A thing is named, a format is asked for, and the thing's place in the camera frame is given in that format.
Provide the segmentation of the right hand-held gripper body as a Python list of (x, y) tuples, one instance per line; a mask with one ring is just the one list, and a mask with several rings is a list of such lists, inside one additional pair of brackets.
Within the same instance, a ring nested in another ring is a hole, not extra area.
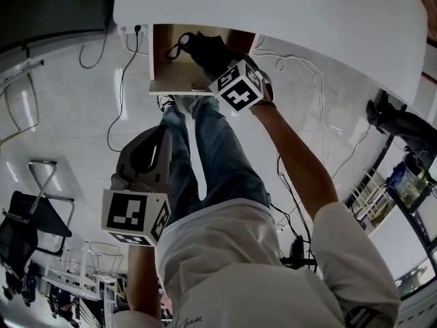
[(234, 112), (241, 112), (265, 100), (263, 84), (273, 101), (270, 77), (248, 55), (240, 61), (232, 61), (222, 75), (213, 79), (209, 89)]

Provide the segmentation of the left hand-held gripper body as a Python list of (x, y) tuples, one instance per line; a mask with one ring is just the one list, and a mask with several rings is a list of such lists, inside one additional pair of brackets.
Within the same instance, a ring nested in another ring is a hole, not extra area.
[(171, 134), (150, 128), (120, 152), (111, 186), (103, 191), (101, 228), (129, 245), (155, 247), (171, 215)]

